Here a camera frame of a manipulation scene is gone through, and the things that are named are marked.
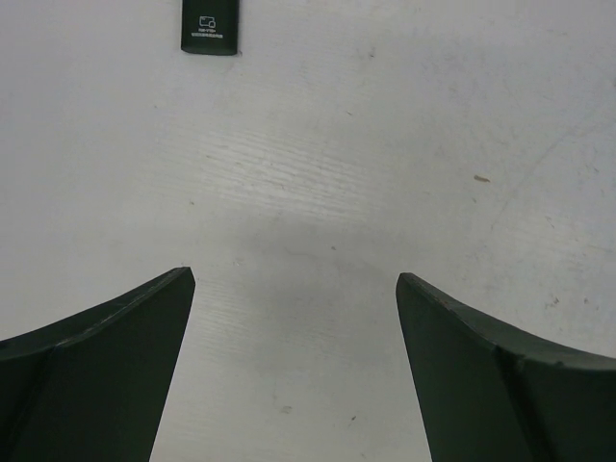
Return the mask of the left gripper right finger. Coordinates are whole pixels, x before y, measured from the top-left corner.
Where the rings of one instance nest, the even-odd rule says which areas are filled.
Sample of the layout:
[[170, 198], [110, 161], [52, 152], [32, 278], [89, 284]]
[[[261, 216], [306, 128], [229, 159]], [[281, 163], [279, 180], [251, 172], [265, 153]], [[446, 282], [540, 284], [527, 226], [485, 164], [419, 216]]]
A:
[[396, 299], [432, 460], [614, 460], [614, 359], [527, 333], [412, 273]]

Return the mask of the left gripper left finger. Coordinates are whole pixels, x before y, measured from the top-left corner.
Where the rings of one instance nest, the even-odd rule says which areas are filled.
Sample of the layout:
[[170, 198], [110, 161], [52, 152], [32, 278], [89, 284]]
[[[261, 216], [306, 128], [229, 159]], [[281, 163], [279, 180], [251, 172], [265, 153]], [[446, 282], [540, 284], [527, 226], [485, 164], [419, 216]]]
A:
[[193, 302], [188, 267], [1, 343], [4, 461], [147, 461]]

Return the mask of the slim black remote control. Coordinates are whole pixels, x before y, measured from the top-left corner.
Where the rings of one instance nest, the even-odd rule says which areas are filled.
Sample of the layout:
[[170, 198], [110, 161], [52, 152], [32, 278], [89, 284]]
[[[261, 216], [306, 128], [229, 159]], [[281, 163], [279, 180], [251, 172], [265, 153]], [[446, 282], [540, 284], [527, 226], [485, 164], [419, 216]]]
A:
[[237, 55], [240, 3], [240, 0], [183, 0], [181, 50], [197, 55]]

